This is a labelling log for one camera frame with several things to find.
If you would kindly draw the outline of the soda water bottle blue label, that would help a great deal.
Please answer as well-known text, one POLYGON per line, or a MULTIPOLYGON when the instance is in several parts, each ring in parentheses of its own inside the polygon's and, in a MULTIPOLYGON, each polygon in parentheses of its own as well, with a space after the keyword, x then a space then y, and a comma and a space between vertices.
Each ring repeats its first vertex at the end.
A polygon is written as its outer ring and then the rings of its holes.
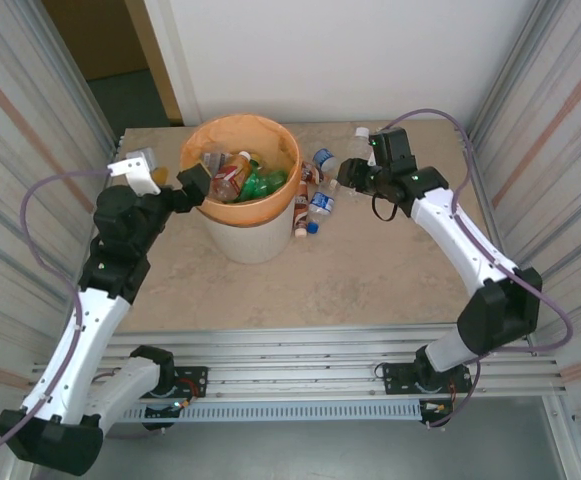
POLYGON ((212 157, 214 160, 214 171, 210 172, 212 176, 215 176, 218 171, 223 167, 226 161, 230 158, 231 154, 229 152, 204 152, 202 157, 212 157))

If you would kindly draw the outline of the clear bottle red label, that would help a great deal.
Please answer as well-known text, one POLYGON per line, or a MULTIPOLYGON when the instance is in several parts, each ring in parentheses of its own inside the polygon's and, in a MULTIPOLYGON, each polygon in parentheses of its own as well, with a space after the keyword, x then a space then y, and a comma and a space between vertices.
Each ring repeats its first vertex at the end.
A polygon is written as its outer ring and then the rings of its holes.
POLYGON ((244 174, 245 170, 242 167, 222 168, 211 182, 210 196, 221 202, 236 200, 245 182, 244 174))

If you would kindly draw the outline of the slim clear bottle white cap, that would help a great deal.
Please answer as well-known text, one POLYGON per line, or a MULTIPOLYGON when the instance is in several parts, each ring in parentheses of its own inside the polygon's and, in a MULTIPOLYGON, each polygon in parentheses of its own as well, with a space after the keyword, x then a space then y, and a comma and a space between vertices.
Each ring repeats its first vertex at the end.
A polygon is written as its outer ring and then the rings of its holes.
POLYGON ((369 161, 373 155, 370 130, 366 127, 357 127, 346 148, 346 157, 369 161))

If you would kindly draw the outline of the clear brownish bottle white cap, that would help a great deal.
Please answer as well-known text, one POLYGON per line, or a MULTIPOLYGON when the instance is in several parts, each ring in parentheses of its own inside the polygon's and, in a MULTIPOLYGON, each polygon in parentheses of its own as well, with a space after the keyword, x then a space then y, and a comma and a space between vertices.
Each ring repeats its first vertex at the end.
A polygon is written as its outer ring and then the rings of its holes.
POLYGON ((236 155, 234 160, 235 171, 232 181, 238 190, 243 188, 245 181, 252 173, 251 160, 252 157, 247 151, 241 151, 236 155))

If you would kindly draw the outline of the crushed green bottle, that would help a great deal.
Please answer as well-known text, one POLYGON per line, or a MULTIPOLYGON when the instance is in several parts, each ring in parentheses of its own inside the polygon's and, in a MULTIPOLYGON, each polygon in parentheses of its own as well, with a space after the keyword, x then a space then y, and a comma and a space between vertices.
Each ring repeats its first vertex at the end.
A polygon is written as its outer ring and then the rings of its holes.
POLYGON ((252 173, 244 182, 237 203, 262 199, 273 193, 270 174, 252 173))

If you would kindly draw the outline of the blue label bottle blue cap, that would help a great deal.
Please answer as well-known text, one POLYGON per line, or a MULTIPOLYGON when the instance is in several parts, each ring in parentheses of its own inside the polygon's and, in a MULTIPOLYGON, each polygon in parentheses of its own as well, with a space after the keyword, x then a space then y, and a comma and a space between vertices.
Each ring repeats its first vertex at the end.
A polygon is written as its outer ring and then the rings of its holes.
POLYGON ((336 179, 324 180, 314 193, 308 207, 307 232, 316 234, 331 217, 340 184, 336 179))

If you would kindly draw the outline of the white bin with orange liner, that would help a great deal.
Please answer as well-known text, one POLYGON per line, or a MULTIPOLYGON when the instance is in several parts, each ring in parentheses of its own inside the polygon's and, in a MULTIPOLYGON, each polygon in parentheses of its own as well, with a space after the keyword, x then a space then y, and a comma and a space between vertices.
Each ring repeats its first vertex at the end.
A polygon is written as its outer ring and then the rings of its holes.
POLYGON ((272 170, 283 170, 286 183, 273 194, 243 203, 225 204, 208 198, 199 207, 207 217, 232 226, 266 223, 294 203, 301 177, 302 154, 295 136, 277 122, 256 114, 232 114, 209 120, 180 149, 180 168, 193 167, 205 152, 257 154, 272 170))

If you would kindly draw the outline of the white round waste bin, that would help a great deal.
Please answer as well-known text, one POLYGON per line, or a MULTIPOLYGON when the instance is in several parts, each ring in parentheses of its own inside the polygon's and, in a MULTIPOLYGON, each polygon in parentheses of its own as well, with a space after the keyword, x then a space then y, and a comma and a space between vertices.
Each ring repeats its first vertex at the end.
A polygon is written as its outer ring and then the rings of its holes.
POLYGON ((241 264, 260 264, 278 256, 293 232, 293 203, 275 218, 253 226, 221 223, 202 213, 201 217, 218 250, 241 264))

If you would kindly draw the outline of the ribbed metal side panel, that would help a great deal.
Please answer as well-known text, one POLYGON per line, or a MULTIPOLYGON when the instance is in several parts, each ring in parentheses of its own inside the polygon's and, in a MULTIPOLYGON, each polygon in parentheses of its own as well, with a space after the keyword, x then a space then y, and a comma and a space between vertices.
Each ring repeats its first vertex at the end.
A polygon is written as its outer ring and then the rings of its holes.
POLYGON ((536 341, 556 354, 581 439, 581 0, 539 0, 471 133, 496 235, 545 293, 536 341))
MULTIPOLYGON (((0 413, 72 309, 55 271, 76 279, 115 137, 40 0, 0 0, 0 413)), ((0 480, 13 457, 0 449, 0 480)))

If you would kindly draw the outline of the brown wooden door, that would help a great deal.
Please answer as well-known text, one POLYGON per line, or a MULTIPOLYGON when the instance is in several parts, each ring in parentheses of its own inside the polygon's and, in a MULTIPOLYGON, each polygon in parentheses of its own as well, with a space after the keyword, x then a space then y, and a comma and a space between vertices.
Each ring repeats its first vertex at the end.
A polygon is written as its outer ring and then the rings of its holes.
POLYGON ((50 20, 88 81, 148 72, 168 123, 184 124, 147 0, 41 0, 50 20))

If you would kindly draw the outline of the aluminium side rail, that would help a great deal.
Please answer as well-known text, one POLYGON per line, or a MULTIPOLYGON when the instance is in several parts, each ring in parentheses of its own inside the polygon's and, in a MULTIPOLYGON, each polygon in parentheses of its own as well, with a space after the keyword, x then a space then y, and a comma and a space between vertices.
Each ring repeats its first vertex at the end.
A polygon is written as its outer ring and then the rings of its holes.
POLYGON ((526 337, 536 330, 538 311, 543 280, 536 269, 529 267, 520 269, 514 262, 497 250, 489 239, 474 226, 470 218, 459 210, 459 196, 469 180, 479 180, 476 167, 476 154, 472 143, 463 135, 464 158, 467 174, 463 183, 454 192, 451 201, 452 217, 458 228, 483 258, 487 275, 495 286, 501 289, 503 299, 503 315, 495 322, 495 332, 492 347, 489 351, 523 352, 529 347, 513 347, 511 342, 526 337))

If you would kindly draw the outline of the white door frame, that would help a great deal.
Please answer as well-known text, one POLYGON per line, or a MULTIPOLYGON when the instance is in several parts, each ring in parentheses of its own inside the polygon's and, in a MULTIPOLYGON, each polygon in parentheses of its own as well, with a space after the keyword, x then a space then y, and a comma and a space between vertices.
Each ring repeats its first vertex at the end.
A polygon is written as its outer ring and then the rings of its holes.
POLYGON ((203 119, 174 15, 174 0, 144 0, 144 4, 182 123, 200 125, 203 119))

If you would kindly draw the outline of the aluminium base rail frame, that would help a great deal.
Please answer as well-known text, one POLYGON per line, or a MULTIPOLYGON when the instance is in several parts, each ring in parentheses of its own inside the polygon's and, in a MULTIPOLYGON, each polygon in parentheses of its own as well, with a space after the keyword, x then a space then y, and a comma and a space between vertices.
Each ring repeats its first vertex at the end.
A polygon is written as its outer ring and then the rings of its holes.
POLYGON ((171 352, 180 366, 209 370, 209 401, 348 400, 380 397, 382 362, 410 362, 450 331, 447 324, 314 327, 114 335, 99 363, 121 366, 140 345, 171 352))

